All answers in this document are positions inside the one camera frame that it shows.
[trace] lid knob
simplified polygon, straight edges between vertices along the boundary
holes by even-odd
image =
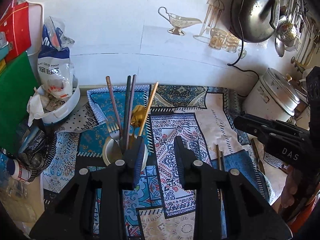
[[[287,80],[289,82],[292,80],[292,77],[289,74],[287,74],[287,75],[285,75],[285,80]]]

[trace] frying pan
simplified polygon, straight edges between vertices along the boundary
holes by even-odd
[[[242,0],[232,0],[230,23],[233,35],[242,38],[238,21]],[[258,43],[269,39],[274,29],[270,25],[272,6],[275,0],[244,0],[239,16],[245,42]]]

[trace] fork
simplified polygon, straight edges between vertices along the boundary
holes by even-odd
[[[110,137],[118,144],[120,147],[120,129],[117,123],[111,123],[108,122],[108,120],[105,121],[107,125],[108,132],[110,134]]]

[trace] metal pivot bolt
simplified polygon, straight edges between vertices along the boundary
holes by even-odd
[[[230,173],[231,173],[232,175],[238,176],[238,175],[240,174],[240,171],[237,170],[237,169],[231,169],[231,170],[230,170]]]
[[[79,170],[79,174],[80,175],[86,175],[88,173],[88,169],[87,168],[82,168]]]
[[[117,166],[122,166],[122,165],[124,165],[124,160],[116,160],[116,165],[117,165]]]
[[[200,161],[200,160],[195,160],[195,161],[193,162],[193,164],[194,164],[194,166],[200,167],[200,166],[202,166],[203,162]]]

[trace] blue and white package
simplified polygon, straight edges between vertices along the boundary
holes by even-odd
[[[52,19],[49,17],[44,22],[37,68],[44,90],[66,101],[73,92],[73,65],[70,62],[69,47],[63,47],[66,44],[64,25],[63,30],[54,28]]]

